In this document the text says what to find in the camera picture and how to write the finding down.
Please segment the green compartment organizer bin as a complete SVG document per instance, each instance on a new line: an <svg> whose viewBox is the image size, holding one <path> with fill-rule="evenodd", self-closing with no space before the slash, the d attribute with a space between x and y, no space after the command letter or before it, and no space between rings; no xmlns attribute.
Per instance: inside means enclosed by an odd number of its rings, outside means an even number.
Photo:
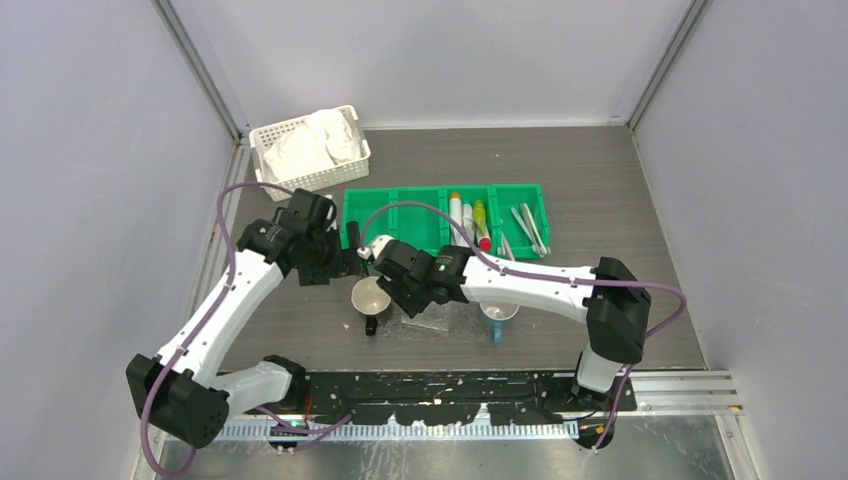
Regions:
<svg viewBox="0 0 848 480"><path fill-rule="evenodd" d="M343 245L347 246L347 222L358 222L360 231L371 242L377 235L388 234L435 255L439 249L451 242L451 226L443 216L421 207L398 207L379 214L369 226L368 218L379 208L396 202L418 201L449 213L451 192L458 192L463 203L473 205L481 200L486 209L488 230L492 240L492 255L503 254L501 232L507 236L517 260L534 260L539 256L532 250L531 243L521 229L510 208L520 209L522 203L529 205L540 235L551 251L550 225L543 191L538 184L480 184L444 185L391 188L348 189L345 191L341 209Z"/></svg>

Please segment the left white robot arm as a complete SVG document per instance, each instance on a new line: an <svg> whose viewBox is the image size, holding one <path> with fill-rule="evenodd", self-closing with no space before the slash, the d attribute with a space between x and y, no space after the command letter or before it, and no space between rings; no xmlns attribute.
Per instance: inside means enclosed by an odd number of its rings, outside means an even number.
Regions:
<svg viewBox="0 0 848 480"><path fill-rule="evenodd" d="M269 219L251 222L238 238L224 235L223 276L179 332L158 352L136 355L126 376L140 420L188 445L209 445L233 416L272 404L284 414L308 403L301 365L268 355L251 368L220 373L249 318L294 273L302 286L327 285L363 270L342 246L332 198L296 189Z"/></svg>

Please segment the blue mug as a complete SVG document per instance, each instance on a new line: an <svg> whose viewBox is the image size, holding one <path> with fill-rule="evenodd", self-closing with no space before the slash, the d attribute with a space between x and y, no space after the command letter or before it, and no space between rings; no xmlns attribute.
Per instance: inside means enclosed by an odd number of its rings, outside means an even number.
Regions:
<svg viewBox="0 0 848 480"><path fill-rule="evenodd" d="M502 343L505 326L516 316L519 309L518 305L503 302L481 302L479 304L479 318L489 330L495 345Z"/></svg>

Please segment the black mug cream inside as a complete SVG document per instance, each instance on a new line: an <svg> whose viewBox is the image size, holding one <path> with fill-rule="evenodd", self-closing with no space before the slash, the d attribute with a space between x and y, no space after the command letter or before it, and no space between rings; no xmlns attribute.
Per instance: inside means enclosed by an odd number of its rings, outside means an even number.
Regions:
<svg viewBox="0 0 848 480"><path fill-rule="evenodd" d="M373 337L391 315L391 297L378 286L378 277L358 280L351 290L351 304L365 319L365 335Z"/></svg>

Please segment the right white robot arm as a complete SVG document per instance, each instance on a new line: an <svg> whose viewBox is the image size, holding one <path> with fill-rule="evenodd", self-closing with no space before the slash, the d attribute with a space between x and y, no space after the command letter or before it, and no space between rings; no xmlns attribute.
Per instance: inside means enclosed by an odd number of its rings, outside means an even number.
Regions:
<svg viewBox="0 0 848 480"><path fill-rule="evenodd" d="M435 255L389 235L357 250L379 273L378 285L413 317L430 304L503 303L551 312L586 326L571 397L596 410L619 370L643 358L652 297L619 260L595 266L530 264L446 245Z"/></svg>

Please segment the clear oval textured tray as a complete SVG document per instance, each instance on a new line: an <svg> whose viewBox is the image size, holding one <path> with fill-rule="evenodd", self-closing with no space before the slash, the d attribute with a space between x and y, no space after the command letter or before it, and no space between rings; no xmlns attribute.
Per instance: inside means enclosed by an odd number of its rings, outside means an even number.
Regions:
<svg viewBox="0 0 848 480"><path fill-rule="evenodd" d="M478 316L476 303L432 304L414 318L392 306L389 318L377 335L395 340L433 340L453 343L485 343L491 331Z"/></svg>

